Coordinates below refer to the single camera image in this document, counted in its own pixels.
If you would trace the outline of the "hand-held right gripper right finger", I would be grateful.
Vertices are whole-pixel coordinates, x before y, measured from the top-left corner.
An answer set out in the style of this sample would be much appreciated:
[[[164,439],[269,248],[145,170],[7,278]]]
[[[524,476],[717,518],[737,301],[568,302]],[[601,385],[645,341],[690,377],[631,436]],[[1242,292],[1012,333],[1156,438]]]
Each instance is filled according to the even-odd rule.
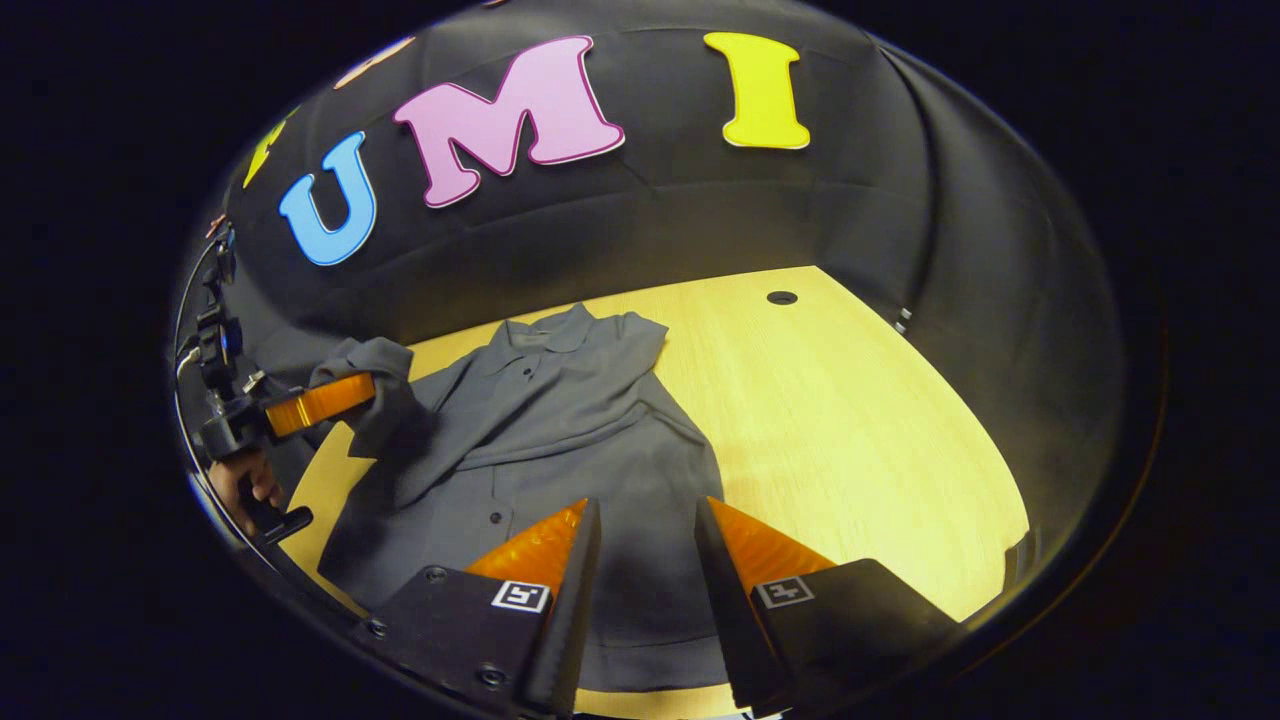
[[[873,559],[837,564],[710,496],[694,537],[733,702],[832,719],[897,689],[961,635]]]

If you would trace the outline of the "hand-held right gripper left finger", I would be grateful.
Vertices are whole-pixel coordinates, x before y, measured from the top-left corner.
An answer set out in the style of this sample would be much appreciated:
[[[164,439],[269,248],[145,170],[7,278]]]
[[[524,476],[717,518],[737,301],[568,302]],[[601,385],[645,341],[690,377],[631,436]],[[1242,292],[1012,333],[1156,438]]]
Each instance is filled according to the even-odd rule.
[[[470,568],[416,571],[352,643],[451,717],[571,719],[600,544],[600,505],[582,498]]]

